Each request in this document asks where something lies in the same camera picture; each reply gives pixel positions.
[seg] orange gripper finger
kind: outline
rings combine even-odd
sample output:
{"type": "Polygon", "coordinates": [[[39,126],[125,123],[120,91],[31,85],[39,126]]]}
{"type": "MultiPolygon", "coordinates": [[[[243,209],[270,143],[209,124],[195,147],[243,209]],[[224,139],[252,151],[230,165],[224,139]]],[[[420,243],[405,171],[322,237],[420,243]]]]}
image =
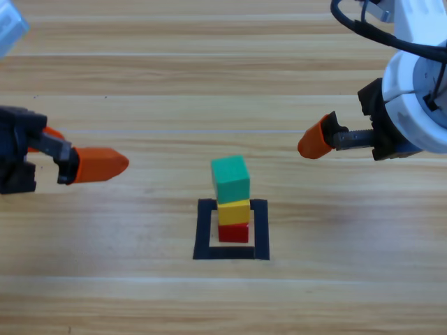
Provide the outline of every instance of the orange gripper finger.
{"type": "MultiPolygon", "coordinates": [[[[51,135],[51,136],[55,136],[55,137],[57,137],[57,138],[60,138],[61,140],[65,140],[65,137],[64,137],[59,131],[56,131],[56,130],[53,129],[53,128],[46,127],[45,129],[43,129],[43,132],[44,132],[44,133],[47,133],[48,135],[51,135]]],[[[38,150],[35,150],[35,149],[33,149],[33,148],[28,148],[28,152],[39,152],[39,151],[38,151],[38,150]]]]}
{"type": "Polygon", "coordinates": [[[301,156],[309,159],[319,159],[332,151],[323,136],[321,123],[329,117],[325,115],[317,124],[309,128],[301,140],[298,142],[298,151],[301,156]]]}
{"type": "Polygon", "coordinates": [[[111,148],[74,148],[79,156],[74,184],[106,181],[121,174],[129,160],[111,148]]]}

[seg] block tower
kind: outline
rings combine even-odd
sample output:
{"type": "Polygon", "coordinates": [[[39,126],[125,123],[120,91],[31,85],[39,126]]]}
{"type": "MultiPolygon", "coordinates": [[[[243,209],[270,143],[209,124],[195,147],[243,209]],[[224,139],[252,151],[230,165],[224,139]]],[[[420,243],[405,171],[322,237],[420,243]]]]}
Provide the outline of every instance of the block tower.
{"type": "Polygon", "coordinates": [[[219,241],[248,243],[250,176],[244,158],[215,159],[211,169],[219,217],[219,241]]]}

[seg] black square outline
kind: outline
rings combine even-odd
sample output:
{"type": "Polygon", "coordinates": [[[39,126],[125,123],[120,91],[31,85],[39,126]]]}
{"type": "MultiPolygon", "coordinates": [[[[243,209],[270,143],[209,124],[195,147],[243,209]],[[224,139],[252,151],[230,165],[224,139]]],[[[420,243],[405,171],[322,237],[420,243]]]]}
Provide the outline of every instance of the black square outline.
{"type": "Polygon", "coordinates": [[[194,260],[270,260],[268,202],[250,200],[254,211],[254,246],[210,246],[211,213],[217,210],[215,199],[199,199],[197,206],[194,260]]]}

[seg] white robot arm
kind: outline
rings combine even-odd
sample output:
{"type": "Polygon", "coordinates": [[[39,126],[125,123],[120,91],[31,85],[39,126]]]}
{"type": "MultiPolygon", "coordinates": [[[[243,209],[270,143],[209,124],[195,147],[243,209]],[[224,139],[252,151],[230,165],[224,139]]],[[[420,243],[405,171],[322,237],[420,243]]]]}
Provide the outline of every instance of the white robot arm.
{"type": "Polygon", "coordinates": [[[356,0],[361,21],[352,21],[332,0],[335,18],[357,34],[399,51],[383,74],[358,92],[370,131],[349,131],[335,112],[301,139],[298,151],[317,159],[333,149],[372,147],[374,160],[404,158],[421,151],[447,154],[447,14],[442,0],[356,0]],[[365,13],[394,24],[390,35],[366,22],[365,13]]]}
{"type": "Polygon", "coordinates": [[[0,58],[29,31],[29,25],[10,0],[0,0],[0,58]]]}

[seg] green cube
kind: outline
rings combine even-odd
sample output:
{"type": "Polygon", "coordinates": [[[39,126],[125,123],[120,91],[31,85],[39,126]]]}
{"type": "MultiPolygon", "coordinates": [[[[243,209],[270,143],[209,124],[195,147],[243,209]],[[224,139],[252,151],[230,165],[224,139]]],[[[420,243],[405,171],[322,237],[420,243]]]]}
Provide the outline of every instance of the green cube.
{"type": "Polygon", "coordinates": [[[250,175],[242,156],[215,159],[211,162],[211,170],[219,204],[250,198],[250,175]]]}

